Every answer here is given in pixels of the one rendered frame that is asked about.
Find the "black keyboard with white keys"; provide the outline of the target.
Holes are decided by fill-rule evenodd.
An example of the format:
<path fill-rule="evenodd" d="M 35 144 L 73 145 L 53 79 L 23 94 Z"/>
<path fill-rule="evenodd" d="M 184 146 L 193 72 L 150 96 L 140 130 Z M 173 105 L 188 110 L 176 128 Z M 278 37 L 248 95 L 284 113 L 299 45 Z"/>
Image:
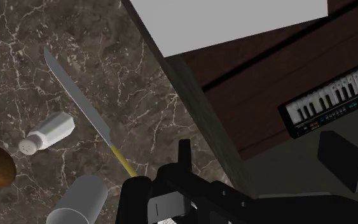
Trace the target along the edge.
<path fill-rule="evenodd" d="M 277 107 L 296 139 L 358 110 L 358 65 Z"/>

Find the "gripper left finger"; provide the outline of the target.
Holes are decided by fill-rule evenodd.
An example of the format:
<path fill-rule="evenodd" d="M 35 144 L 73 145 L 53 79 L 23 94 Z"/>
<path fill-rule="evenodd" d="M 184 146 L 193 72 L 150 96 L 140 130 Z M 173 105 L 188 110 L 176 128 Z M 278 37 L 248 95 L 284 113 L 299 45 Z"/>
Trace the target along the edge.
<path fill-rule="evenodd" d="M 122 185 L 115 224 L 198 224 L 196 208 L 188 198 L 191 141 L 178 143 L 178 161 L 147 176 L 127 179 Z"/>

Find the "grey cup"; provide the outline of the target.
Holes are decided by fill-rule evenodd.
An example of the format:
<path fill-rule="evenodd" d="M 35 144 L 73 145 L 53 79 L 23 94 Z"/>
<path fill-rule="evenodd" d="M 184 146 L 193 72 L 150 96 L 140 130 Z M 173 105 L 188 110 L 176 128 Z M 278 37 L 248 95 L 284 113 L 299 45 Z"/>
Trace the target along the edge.
<path fill-rule="evenodd" d="M 72 183 L 46 219 L 46 224 L 94 224 L 108 196 L 102 178 L 85 174 Z"/>

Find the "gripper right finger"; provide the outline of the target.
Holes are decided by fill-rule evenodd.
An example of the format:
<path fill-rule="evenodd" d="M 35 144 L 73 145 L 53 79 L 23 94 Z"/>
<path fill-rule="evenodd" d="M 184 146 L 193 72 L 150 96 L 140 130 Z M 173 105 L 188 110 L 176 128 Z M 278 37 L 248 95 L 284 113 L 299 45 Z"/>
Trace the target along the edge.
<path fill-rule="evenodd" d="M 318 160 L 351 192 L 358 193 L 358 147 L 336 132 L 322 131 Z"/>

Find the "white salt shaker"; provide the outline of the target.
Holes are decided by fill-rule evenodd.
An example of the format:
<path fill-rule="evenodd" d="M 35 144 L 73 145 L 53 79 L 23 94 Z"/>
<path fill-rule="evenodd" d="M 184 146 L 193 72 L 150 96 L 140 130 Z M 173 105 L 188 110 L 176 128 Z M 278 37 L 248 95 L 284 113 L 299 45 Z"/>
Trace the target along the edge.
<path fill-rule="evenodd" d="M 33 155 L 69 136 L 75 127 L 71 115 L 53 112 L 19 141 L 18 149 L 25 155 Z"/>

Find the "yellow handled knife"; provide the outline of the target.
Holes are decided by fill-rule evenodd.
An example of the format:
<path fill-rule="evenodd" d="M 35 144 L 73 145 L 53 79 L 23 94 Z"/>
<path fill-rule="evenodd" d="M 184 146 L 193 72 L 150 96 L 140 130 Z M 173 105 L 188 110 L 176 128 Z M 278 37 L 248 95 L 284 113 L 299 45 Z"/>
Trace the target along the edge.
<path fill-rule="evenodd" d="M 103 138 L 105 143 L 109 146 L 113 154 L 120 161 L 128 174 L 131 177 L 138 176 L 135 169 L 130 165 L 127 159 L 112 143 L 109 135 L 111 129 L 109 128 L 107 123 L 103 120 L 99 112 L 93 107 L 91 102 L 85 97 L 83 92 L 78 88 L 75 82 L 66 73 L 63 67 L 59 64 L 58 60 L 52 55 L 52 53 L 48 50 L 47 47 L 44 47 L 43 49 L 43 56 L 50 71 L 53 73 L 53 75 L 68 93 L 71 99 L 75 102 L 77 107 L 79 107 L 79 109 L 88 119 L 88 121 L 92 124 L 95 130 L 99 133 L 101 138 Z"/>

